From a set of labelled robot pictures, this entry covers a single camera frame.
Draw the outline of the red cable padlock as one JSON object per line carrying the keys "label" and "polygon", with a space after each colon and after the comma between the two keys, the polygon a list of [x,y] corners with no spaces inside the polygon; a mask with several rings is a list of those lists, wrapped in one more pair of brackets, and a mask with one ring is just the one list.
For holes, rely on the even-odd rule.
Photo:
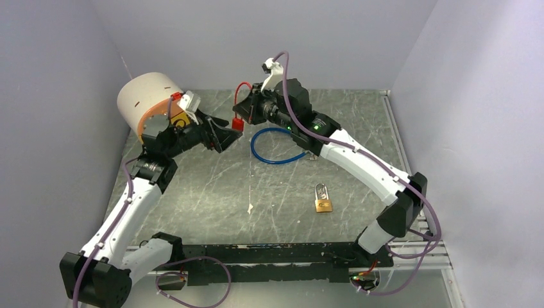
{"label": "red cable padlock", "polygon": [[[238,84],[238,86],[236,87],[236,89],[234,91],[234,106],[236,106],[236,104],[237,104],[238,93],[239,93],[242,86],[247,86],[247,88],[249,88],[249,90],[252,90],[252,85],[249,82],[247,82],[247,81],[240,82],[240,84]],[[232,128],[234,130],[238,130],[240,132],[242,132],[244,130],[244,121],[243,121],[243,119],[241,117],[239,117],[237,115],[236,112],[234,112],[234,117],[232,119]]]}

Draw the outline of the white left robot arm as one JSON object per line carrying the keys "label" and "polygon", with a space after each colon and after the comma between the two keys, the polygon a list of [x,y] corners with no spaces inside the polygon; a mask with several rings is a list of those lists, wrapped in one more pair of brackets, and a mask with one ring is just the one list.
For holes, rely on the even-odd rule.
{"label": "white left robot arm", "polygon": [[183,261],[182,239],[158,233],[132,253],[126,249],[177,170],[175,156],[202,144],[218,153],[242,136],[229,122],[198,112],[196,121],[170,120],[165,114],[144,121],[142,153],[123,166],[127,182],[119,201],[92,239],[78,253],[67,252],[60,271],[73,307],[122,307],[134,284],[163,265]]}

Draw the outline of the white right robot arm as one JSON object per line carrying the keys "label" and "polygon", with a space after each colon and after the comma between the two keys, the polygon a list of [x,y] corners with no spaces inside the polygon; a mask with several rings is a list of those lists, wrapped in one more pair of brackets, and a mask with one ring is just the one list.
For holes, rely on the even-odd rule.
{"label": "white right robot arm", "polygon": [[389,165],[337,121],[314,111],[308,90],[296,78],[271,90],[260,90],[255,84],[233,110],[248,124],[270,122],[288,130],[299,147],[343,168],[385,203],[385,209],[357,236],[352,255],[358,265],[369,266],[382,247],[405,236],[422,210],[427,179]]}

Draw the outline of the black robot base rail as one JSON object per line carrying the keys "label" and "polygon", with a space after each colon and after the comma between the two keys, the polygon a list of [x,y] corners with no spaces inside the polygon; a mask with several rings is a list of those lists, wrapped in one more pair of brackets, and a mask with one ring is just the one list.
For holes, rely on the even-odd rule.
{"label": "black robot base rail", "polygon": [[390,268],[385,248],[368,254],[352,242],[185,244],[158,271],[182,271],[189,286],[226,282],[327,280],[347,283],[358,272]]}

